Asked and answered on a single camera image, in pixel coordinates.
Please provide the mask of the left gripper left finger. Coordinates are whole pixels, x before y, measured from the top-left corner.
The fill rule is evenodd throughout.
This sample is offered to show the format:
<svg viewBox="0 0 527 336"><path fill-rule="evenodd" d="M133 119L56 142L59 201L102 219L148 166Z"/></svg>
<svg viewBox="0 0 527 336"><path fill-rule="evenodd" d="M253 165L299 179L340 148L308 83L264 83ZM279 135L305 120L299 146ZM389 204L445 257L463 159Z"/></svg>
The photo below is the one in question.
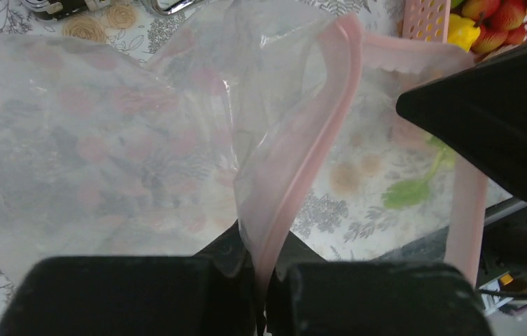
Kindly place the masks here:
<svg viewBox="0 0 527 336"><path fill-rule="evenodd" d="M254 335L253 280L237 225L191 256L49 258L17 287L0 335Z"/></svg>

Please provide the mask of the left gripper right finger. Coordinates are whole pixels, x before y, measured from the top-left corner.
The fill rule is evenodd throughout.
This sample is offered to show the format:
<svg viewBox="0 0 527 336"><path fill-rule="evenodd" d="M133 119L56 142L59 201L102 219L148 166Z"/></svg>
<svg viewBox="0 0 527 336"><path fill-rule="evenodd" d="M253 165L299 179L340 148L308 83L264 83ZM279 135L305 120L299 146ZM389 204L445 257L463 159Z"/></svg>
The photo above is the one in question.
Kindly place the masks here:
<svg viewBox="0 0 527 336"><path fill-rule="evenodd" d="M442 262L328 261L289 234L269 283L272 335L490 335L474 288Z"/></svg>

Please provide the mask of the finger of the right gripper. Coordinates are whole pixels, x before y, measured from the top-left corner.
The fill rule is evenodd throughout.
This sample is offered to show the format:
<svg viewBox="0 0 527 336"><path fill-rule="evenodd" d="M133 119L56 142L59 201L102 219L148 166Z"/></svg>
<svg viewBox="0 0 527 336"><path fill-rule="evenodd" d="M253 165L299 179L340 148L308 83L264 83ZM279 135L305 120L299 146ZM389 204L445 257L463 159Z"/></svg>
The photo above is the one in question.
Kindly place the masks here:
<svg viewBox="0 0 527 336"><path fill-rule="evenodd" d="M402 94L396 111L527 202L527 43Z"/></svg>

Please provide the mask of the green celery stalk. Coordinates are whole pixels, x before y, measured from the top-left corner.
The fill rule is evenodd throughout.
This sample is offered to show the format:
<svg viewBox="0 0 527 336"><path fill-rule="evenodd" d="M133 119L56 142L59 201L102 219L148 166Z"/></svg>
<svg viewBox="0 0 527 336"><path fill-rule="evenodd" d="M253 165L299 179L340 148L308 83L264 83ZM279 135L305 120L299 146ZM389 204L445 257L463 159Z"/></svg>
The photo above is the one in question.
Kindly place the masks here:
<svg viewBox="0 0 527 336"><path fill-rule="evenodd" d="M435 158L430 169L421 178L410 178L398 181L388 187L381 195L386 209L403 209L426 201L430 197L430 182L443 166L453 167L456 152L436 136L429 135L426 140L429 149L435 150Z"/></svg>

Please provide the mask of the clear pink zip bag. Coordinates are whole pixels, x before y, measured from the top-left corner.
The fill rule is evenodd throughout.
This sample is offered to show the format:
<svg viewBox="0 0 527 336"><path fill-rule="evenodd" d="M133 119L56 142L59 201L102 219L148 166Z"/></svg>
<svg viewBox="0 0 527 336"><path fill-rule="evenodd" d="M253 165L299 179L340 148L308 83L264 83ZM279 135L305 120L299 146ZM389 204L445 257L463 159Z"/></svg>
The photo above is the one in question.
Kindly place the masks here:
<svg viewBox="0 0 527 336"><path fill-rule="evenodd" d="M294 1L207 6L147 66L0 34L0 335L252 335L358 90L472 64Z"/></svg>

